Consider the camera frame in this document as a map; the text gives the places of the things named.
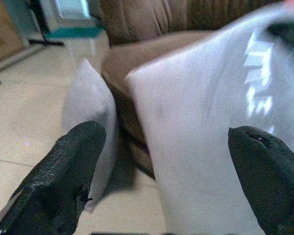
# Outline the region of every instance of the brown sofa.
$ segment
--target brown sofa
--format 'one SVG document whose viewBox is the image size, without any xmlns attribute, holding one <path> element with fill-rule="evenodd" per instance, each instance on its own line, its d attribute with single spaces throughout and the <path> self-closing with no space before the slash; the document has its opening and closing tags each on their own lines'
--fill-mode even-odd
<svg viewBox="0 0 294 235">
<path fill-rule="evenodd" d="M 134 68 L 202 39 L 240 16 L 279 0 L 101 0 L 111 50 L 102 74 L 118 110 L 121 136 L 138 166 L 153 176 L 151 159 L 124 83 Z"/>
</svg>

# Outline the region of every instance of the brown upholstery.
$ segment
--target brown upholstery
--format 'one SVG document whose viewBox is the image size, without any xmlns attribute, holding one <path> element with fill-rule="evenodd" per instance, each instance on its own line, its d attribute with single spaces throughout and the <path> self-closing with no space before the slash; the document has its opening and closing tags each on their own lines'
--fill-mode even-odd
<svg viewBox="0 0 294 235">
<path fill-rule="evenodd" d="M 103 63 L 102 74 L 115 97 L 120 125 L 127 133 L 125 138 L 132 157 L 141 166 L 152 172 L 145 138 L 124 83 L 125 76 L 132 69 L 207 35 L 206 31 L 185 30 L 217 29 L 276 1 L 280 0 L 100 1 L 105 30 L 113 46 Z"/>
<path fill-rule="evenodd" d="M 145 145 L 146 142 L 139 125 L 133 100 L 124 83 L 125 76 L 132 69 L 174 49 L 200 40 L 210 33 L 209 31 L 178 32 L 141 43 L 111 48 L 109 55 L 103 62 L 101 72 L 115 97 L 121 126 L 142 145 Z M 132 151 L 139 152 L 137 146 L 135 146 L 135 149 L 132 147 L 133 144 L 130 144 L 130 146 Z M 137 156 L 134 154 L 134 159 L 145 168 L 152 170 L 150 163 L 145 160 L 146 156 L 148 155 L 140 154 Z"/>
<path fill-rule="evenodd" d="M 163 34 L 215 30 L 260 6 L 280 0 L 101 0 L 111 45 Z"/>
</svg>

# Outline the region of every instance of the beige floor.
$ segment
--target beige floor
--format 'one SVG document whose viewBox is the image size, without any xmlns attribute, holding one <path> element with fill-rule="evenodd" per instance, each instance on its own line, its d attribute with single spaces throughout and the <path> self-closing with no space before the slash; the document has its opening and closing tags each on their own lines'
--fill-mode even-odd
<svg viewBox="0 0 294 235">
<path fill-rule="evenodd" d="M 62 105 L 80 61 L 98 70 L 109 48 L 105 33 L 64 42 L 0 72 L 0 210 L 63 134 Z M 165 231 L 156 183 L 120 157 L 106 196 L 82 213 L 75 234 Z"/>
</svg>

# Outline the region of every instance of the white pillow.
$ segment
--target white pillow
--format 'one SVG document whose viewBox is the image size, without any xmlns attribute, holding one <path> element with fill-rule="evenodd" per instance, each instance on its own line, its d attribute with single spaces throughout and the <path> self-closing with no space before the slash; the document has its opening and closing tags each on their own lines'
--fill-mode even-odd
<svg viewBox="0 0 294 235">
<path fill-rule="evenodd" d="M 62 128 L 67 133 L 75 125 L 94 120 L 106 129 L 106 143 L 98 159 L 89 198 L 86 204 L 91 211 L 106 188 L 116 159 L 117 123 L 113 95 L 101 75 L 84 60 L 75 75 L 64 102 Z"/>
<path fill-rule="evenodd" d="M 265 29 L 294 19 L 268 6 L 126 78 L 168 229 L 263 235 L 227 145 L 229 127 L 273 132 L 294 152 L 294 57 Z"/>
</svg>

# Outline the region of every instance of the cardboard box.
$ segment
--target cardboard box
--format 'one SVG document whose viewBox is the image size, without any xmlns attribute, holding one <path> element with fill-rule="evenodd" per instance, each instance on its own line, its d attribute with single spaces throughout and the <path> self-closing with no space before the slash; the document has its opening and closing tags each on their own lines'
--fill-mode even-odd
<svg viewBox="0 0 294 235">
<path fill-rule="evenodd" d="M 0 0 L 0 61 L 23 49 L 17 28 Z"/>
</svg>

